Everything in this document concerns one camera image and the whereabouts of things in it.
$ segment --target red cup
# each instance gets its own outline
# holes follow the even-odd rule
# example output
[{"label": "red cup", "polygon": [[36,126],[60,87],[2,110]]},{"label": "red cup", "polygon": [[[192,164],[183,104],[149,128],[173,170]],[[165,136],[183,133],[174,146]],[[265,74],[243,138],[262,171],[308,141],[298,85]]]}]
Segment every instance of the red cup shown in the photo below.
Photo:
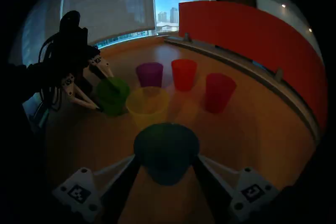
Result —
[{"label": "red cup", "polygon": [[171,62],[175,88],[189,91],[194,85],[197,63],[189,59],[178,59]]},{"label": "red cup", "polygon": [[234,80],[226,75],[208,74],[205,88],[205,109],[211,113],[223,112],[236,87]]}]

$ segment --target purple cup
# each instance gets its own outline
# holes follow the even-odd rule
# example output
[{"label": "purple cup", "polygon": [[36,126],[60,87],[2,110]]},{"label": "purple cup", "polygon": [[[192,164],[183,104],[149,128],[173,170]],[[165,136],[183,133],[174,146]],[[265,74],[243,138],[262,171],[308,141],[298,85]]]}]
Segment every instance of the purple cup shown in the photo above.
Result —
[{"label": "purple cup", "polygon": [[141,87],[162,86],[163,65],[160,63],[144,63],[136,68]]}]

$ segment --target building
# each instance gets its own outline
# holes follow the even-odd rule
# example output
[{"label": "building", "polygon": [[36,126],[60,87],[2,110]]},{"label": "building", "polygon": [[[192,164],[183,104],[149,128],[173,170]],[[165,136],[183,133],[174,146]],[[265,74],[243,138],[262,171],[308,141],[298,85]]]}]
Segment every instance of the building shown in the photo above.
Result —
[{"label": "building", "polygon": [[156,31],[158,33],[175,32],[178,30],[179,30],[178,23],[159,22],[156,24]]},{"label": "building", "polygon": [[171,8],[171,23],[178,23],[179,22],[179,11],[177,8],[172,7]]},{"label": "building", "polygon": [[167,13],[166,12],[159,12],[157,15],[157,22],[167,22]]}]

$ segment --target green cup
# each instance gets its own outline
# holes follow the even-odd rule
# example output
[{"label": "green cup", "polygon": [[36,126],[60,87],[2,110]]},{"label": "green cup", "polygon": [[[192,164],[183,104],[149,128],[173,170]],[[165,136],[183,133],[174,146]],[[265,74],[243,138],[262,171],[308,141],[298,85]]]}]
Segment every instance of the green cup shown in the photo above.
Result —
[{"label": "green cup", "polygon": [[123,113],[129,93],[127,83],[117,77],[103,79],[96,87],[99,104],[103,112],[109,116],[118,116]]}]

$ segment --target red panel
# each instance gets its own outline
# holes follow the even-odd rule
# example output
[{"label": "red panel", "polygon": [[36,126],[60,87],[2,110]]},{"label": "red panel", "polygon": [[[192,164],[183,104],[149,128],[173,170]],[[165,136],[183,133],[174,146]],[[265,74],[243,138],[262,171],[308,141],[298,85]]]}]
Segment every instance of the red panel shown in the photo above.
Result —
[{"label": "red panel", "polygon": [[249,6],[197,1],[179,4],[179,36],[215,44],[276,72],[306,101],[322,130],[327,119],[324,66],[309,42],[293,27]]}]

